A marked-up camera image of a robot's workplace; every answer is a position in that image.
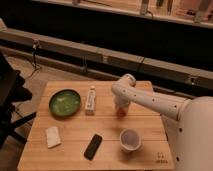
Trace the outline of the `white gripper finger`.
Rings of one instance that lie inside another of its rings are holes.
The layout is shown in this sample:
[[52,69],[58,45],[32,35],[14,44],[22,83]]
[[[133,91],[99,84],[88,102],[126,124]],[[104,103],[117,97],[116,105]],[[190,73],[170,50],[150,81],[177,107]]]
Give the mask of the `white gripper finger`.
[[124,115],[127,115],[129,111],[129,106],[124,107]]

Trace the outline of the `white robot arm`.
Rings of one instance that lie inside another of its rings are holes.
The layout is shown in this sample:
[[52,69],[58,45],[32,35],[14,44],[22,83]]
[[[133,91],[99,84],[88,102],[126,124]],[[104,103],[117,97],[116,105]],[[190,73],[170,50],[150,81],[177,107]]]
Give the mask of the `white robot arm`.
[[135,87],[131,74],[111,86],[117,109],[131,102],[179,122],[176,171],[213,171],[213,97],[178,97]]

